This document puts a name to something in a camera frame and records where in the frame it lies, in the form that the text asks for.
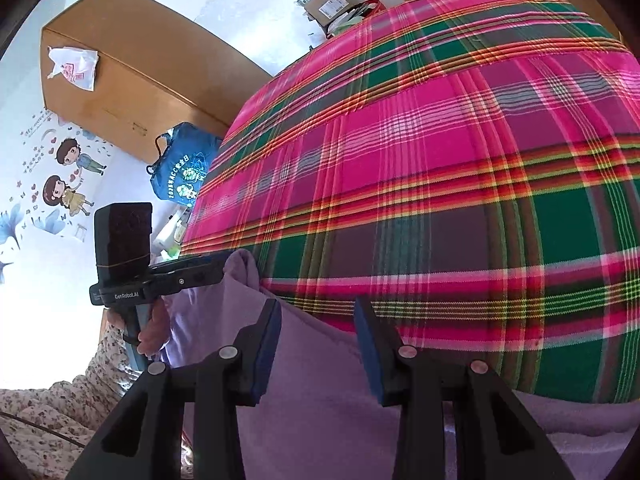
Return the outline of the floral sleeve forearm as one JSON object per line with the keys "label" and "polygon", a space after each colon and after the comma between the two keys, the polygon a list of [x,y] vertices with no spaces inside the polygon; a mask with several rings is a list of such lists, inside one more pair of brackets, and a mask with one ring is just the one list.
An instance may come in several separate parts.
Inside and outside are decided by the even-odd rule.
{"label": "floral sleeve forearm", "polygon": [[122,331],[110,324],[84,374],[44,389],[3,389],[1,431],[29,479],[63,479],[139,378]]}

